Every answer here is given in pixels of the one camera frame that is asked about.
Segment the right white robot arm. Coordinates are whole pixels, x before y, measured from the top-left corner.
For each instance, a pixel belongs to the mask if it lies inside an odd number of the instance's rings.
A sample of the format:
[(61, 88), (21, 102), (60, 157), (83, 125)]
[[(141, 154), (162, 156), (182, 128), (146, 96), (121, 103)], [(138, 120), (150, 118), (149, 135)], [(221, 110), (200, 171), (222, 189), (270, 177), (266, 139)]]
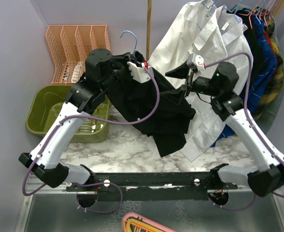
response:
[(234, 130), (256, 163), (252, 170), (219, 165), (212, 170), (210, 185), (215, 189), (226, 183), (248, 186), (259, 197), (274, 193), (284, 185), (284, 154), (273, 146), (234, 92), (239, 79), (236, 67), (230, 62), (218, 62), (211, 78), (200, 76), (204, 67), (202, 63), (189, 61), (165, 75), (185, 80), (181, 96), (190, 92), (210, 96), (212, 110)]

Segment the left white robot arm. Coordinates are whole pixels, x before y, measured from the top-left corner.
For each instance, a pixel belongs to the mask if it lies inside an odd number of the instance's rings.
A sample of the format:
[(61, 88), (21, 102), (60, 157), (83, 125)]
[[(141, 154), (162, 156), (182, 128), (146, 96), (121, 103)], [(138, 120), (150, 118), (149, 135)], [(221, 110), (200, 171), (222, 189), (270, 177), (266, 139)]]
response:
[(129, 72), (130, 52), (112, 55), (107, 49), (95, 49), (85, 60), (85, 72), (71, 86), (60, 113), (42, 141), (18, 160), (45, 185), (56, 188), (64, 182), (77, 182), (82, 190), (90, 190), (94, 178), (83, 166), (60, 162), (60, 157), (80, 126), (106, 99), (106, 93), (120, 78)]

